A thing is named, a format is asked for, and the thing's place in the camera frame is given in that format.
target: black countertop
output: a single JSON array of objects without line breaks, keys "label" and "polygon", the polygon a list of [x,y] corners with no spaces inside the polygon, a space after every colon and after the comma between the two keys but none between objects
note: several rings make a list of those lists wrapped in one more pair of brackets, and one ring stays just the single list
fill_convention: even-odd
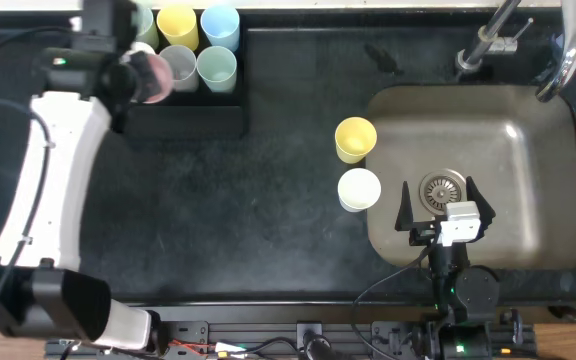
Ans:
[{"label": "black countertop", "polygon": [[[67,15],[0,14],[0,36],[65,25]],[[82,219],[81,271],[108,281],[119,299],[138,302],[352,300],[396,268],[373,250],[365,212],[339,205],[336,185],[348,167],[335,153],[335,127],[364,115],[390,86],[538,84],[552,57],[549,38],[561,28],[557,9],[519,11],[503,33],[529,16],[536,23],[517,54],[487,57],[481,74],[455,77],[454,54],[490,15],[245,12],[248,133],[204,141],[109,136]],[[2,49],[0,97],[27,101],[32,58],[63,42],[44,34]],[[576,75],[562,96],[576,114]],[[0,230],[27,133],[24,119],[0,109]],[[499,275],[504,304],[576,303],[576,268]],[[375,300],[432,303],[421,271],[380,291]]]}]

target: chrome faucet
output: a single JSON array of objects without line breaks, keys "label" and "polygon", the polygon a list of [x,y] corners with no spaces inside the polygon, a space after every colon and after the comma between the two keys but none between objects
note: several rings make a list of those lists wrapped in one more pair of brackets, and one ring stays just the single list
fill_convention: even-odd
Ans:
[{"label": "chrome faucet", "polygon": [[[498,33],[510,14],[519,6],[521,0],[506,0],[497,9],[486,26],[482,26],[472,45],[457,53],[455,65],[462,72],[472,73],[479,70],[484,55],[489,53],[514,53],[517,49],[517,38],[532,23],[526,26],[512,39],[499,38]],[[572,78],[576,69],[576,0],[561,0],[561,11],[564,20],[564,47],[557,72],[552,74],[537,90],[539,101],[550,101]],[[493,44],[500,43],[491,49]]]}]

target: sink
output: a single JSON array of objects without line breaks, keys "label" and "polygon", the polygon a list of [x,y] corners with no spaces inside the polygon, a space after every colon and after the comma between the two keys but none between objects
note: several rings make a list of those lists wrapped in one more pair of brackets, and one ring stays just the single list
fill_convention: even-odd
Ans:
[{"label": "sink", "polygon": [[465,201],[472,176],[497,212],[486,236],[468,245],[473,264],[507,269],[576,265],[576,132],[560,97],[530,86],[402,86],[368,106],[377,145],[366,168],[382,184],[368,210],[368,234],[386,261],[404,265],[421,248],[394,230],[408,181],[415,221]]}]

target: wooden table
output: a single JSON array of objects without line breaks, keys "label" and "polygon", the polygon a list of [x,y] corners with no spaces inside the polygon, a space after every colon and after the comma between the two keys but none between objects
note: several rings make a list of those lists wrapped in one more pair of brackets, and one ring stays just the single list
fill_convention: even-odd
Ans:
[{"label": "wooden table", "polygon": [[[535,332],[544,356],[576,360],[576,325],[535,325]],[[6,339],[0,335],[0,360],[38,360],[43,356],[43,341]]]}]

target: drain strainer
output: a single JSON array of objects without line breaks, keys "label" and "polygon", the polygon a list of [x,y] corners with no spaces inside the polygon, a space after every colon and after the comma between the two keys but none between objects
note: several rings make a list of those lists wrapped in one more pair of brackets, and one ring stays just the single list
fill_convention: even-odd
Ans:
[{"label": "drain strainer", "polygon": [[463,176],[450,169],[432,172],[419,184],[421,203],[435,215],[444,215],[446,204],[461,201],[465,191]]}]

